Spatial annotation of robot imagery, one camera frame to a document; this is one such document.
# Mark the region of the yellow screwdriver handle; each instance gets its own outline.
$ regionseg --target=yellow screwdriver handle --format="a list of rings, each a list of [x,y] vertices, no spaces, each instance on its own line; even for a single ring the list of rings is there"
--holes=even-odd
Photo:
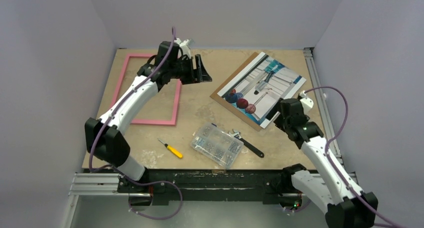
[[[178,158],[180,159],[183,158],[183,155],[180,152],[178,152],[176,149],[174,149],[172,146],[168,145],[167,149],[171,151],[174,155],[176,155]]]

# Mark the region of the balloon in photo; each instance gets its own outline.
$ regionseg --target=balloon in photo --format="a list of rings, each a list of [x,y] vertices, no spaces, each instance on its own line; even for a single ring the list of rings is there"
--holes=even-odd
[[[249,104],[244,110],[248,114],[253,114],[256,111],[256,106],[254,104]]]
[[[245,109],[248,107],[249,102],[246,99],[239,99],[235,104],[239,109]]]
[[[234,93],[229,93],[225,96],[225,100],[229,102],[230,104],[233,104],[239,100],[238,96]]]
[[[235,95],[237,95],[237,98],[238,98],[238,99],[243,98],[243,94],[242,94],[242,93],[236,93]]]

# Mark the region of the black wrench handle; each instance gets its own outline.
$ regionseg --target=black wrench handle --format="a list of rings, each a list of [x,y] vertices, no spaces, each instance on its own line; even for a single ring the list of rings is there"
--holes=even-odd
[[[243,138],[240,137],[239,140],[241,142],[243,142],[243,144],[248,149],[250,149],[255,155],[257,155],[257,156],[259,156],[261,158],[264,158],[265,157],[265,155],[264,155],[264,153],[262,151],[258,150],[258,148],[254,147],[252,144],[250,144],[249,142],[247,142],[245,139],[243,139]]]

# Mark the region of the wrench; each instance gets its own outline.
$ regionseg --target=wrench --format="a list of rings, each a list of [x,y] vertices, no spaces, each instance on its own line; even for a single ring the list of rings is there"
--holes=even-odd
[[[237,138],[237,139],[239,139],[241,142],[243,142],[243,144],[248,149],[250,149],[255,155],[257,155],[257,156],[259,156],[261,158],[264,158],[265,157],[265,155],[264,155],[264,153],[262,151],[260,151],[258,148],[254,147],[252,144],[250,144],[249,142],[247,142],[245,139],[242,138],[241,132],[239,132],[239,131],[237,131],[235,129],[232,129],[232,131],[233,131],[233,133],[231,133],[229,131],[228,134],[231,135],[231,136],[233,136],[233,137],[235,137],[235,138]]]

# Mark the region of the red balloon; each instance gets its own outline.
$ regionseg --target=red balloon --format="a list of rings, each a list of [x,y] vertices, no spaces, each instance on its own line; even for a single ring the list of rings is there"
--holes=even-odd
[[[245,109],[248,107],[249,102],[246,99],[239,99],[235,104],[239,109]]]

